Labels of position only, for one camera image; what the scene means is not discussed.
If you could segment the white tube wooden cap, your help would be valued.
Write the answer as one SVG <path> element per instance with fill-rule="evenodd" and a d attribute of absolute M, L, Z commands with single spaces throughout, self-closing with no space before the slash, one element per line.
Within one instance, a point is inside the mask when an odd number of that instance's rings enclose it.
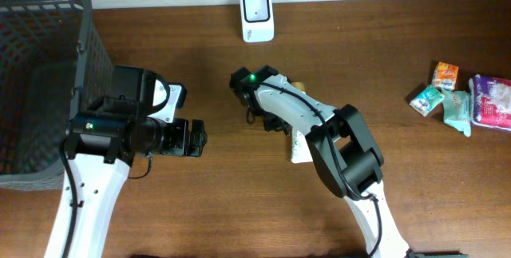
<path fill-rule="evenodd" d="M 305 136 L 297 129 L 291 133 L 291 162 L 294 164 L 312 162 L 311 152 Z"/>

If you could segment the teal tissue pack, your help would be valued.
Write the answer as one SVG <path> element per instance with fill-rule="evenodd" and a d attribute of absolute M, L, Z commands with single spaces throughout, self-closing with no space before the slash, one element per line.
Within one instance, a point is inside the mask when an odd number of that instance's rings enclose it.
<path fill-rule="evenodd" d="M 409 106 L 427 117 L 442 101 L 445 95 L 432 85 L 427 86 L 421 93 L 411 100 Z"/>

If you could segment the orange tissue pack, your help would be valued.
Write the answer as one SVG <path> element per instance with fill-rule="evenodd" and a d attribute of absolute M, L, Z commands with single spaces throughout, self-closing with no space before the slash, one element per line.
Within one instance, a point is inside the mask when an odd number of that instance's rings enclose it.
<path fill-rule="evenodd" d="M 458 80 L 459 67 L 456 65 L 439 62 L 434 69 L 431 85 L 435 88 L 453 91 Z"/>

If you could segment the teal snack pouch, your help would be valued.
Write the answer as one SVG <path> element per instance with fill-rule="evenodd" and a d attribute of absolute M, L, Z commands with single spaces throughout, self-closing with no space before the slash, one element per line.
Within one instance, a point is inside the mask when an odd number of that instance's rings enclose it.
<path fill-rule="evenodd" d="M 448 91 L 442 89 L 445 96 L 442 101 L 443 122 L 466 137 L 471 136 L 470 123 L 470 99 L 469 94 L 464 91 Z"/>

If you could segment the pink purple pad pack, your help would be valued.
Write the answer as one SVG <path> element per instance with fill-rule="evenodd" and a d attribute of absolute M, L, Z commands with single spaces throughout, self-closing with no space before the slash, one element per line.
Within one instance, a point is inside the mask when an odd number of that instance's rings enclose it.
<path fill-rule="evenodd" d="M 510 80 L 475 75 L 469 79 L 473 125 L 510 132 Z"/>

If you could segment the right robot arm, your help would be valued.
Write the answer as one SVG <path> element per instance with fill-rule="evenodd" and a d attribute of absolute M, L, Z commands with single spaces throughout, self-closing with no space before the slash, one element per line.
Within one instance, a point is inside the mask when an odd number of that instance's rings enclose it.
<path fill-rule="evenodd" d="M 260 117 L 268 132 L 297 130 L 304 135 L 320 180 L 348 204 L 368 256 L 413 256 L 386 202 L 382 152 L 354 106 L 316 101 L 269 65 L 254 73 L 238 69 L 229 87 L 247 107 L 248 123 Z"/>

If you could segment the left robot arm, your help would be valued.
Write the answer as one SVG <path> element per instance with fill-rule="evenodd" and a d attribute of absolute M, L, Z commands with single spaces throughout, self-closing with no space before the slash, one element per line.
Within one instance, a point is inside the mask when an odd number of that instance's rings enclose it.
<path fill-rule="evenodd" d="M 65 174 L 45 255 L 99 257 L 137 154 L 200 157 L 202 120 L 177 118 L 187 90 L 146 69 L 117 66 L 110 92 L 70 121 L 59 153 Z"/>

